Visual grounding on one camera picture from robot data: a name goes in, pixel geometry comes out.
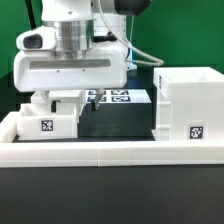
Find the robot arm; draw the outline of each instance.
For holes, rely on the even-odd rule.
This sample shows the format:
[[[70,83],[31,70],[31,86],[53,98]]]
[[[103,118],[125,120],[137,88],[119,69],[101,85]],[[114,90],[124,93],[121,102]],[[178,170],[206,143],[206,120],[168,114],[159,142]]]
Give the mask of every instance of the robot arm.
[[[115,35],[119,41],[106,38],[105,42],[94,42],[93,14],[102,16],[101,5],[106,14],[138,15],[151,0],[42,3],[43,26],[17,38],[21,51],[14,61],[16,88],[22,92],[122,88],[130,69],[126,60],[130,44],[123,44],[124,36],[119,39]]]

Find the white plastic housing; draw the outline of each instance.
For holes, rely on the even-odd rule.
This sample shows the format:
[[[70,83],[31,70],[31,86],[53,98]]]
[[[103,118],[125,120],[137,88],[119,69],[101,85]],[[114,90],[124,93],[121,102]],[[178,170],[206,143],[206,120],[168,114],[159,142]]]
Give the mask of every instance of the white plastic housing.
[[[31,69],[31,62],[55,61],[50,51],[21,51],[14,61],[14,83],[21,92],[119,88],[127,82],[127,48],[119,42],[97,44],[84,60],[109,60],[110,66],[91,68]]]
[[[42,0],[43,21],[71,22],[92,20],[90,0]]]

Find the metal cylinder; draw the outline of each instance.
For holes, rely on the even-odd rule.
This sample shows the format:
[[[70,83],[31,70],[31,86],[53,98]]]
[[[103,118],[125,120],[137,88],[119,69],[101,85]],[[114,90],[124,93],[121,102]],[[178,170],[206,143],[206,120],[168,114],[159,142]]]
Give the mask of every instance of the metal cylinder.
[[[93,21],[44,22],[56,30],[56,55],[60,59],[81,59],[94,46]]]

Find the black surface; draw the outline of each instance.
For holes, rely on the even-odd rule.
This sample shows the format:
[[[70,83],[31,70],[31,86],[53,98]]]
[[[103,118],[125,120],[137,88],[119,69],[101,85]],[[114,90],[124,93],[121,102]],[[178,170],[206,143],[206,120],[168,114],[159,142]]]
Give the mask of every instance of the black surface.
[[[23,45],[26,49],[41,49],[43,47],[43,39],[41,35],[34,34],[28,37],[25,37],[23,40]]]
[[[80,137],[152,136],[151,103],[100,104],[98,111],[90,105],[84,108],[79,120]]]
[[[114,0],[117,14],[138,16],[152,2],[152,0]]]
[[[0,170],[4,224],[222,224],[224,166]]]

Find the white cable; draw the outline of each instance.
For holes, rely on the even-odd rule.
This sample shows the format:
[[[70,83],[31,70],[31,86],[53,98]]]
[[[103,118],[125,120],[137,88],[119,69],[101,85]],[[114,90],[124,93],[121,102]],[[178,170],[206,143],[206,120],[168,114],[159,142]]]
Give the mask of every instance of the white cable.
[[[151,56],[149,54],[146,54],[144,53],[143,51],[140,51],[139,49],[137,49],[136,47],[132,46],[131,43],[128,41],[128,40],[124,40],[122,37],[120,37],[119,35],[116,34],[116,32],[111,28],[111,26],[109,25],[109,23],[107,22],[107,19],[106,17],[104,16],[104,13],[103,13],[103,10],[102,10],[102,7],[101,7],[101,2],[100,0],[98,0],[98,7],[99,7],[99,12],[100,12],[100,16],[104,22],[104,24],[106,25],[106,27],[110,30],[110,32],[122,43],[124,44],[125,46],[127,46],[129,49],[132,49],[136,54],[144,57],[144,58],[147,58],[148,60],[150,61],[153,61],[154,63],[152,62],[146,62],[146,61],[135,61],[136,63],[141,63],[141,64],[144,64],[144,65],[150,65],[150,66],[160,66],[162,64],[164,64],[164,61],[159,59],[159,58],[156,58],[154,56]]]
[[[135,17],[132,16],[132,18],[131,18],[131,33],[130,33],[130,42],[131,43],[132,43],[132,37],[133,37],[134,21],[135,21]]]

